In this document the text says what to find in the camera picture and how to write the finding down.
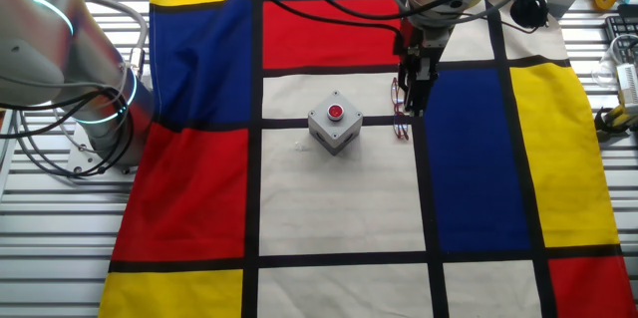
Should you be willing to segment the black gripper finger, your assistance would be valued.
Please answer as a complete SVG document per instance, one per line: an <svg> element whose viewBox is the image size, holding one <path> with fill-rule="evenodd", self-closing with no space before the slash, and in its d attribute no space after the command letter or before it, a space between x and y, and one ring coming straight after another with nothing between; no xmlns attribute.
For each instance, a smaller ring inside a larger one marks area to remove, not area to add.
<svg viewBox="0 0 638 318"><path fill-rule="evenodd" d="M413 116L421 116L427 109L430 94L434 82L415 81L411 86L411 113Z"/></svg>
<svg viewBox="0 0 638 318"><path fill-rule="evenodd" d="M417 93L417 86L414 81L406 80L401 84L401 89L404 92L404 109L413 110L415 108L415 98Z"/></svg>

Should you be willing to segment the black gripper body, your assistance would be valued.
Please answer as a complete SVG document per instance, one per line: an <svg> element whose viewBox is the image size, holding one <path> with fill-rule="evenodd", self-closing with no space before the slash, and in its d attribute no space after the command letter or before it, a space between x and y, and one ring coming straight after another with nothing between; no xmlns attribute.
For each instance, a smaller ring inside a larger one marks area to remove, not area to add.
<svg viewBox="0 0 638 318"><path fill-rule="evenodd" d="M440 62L440 45L427 38L428 30L400 20L400 36L395 39L393 53L399 56L399 79L403 87L416 81L435 81Z"/></svg>

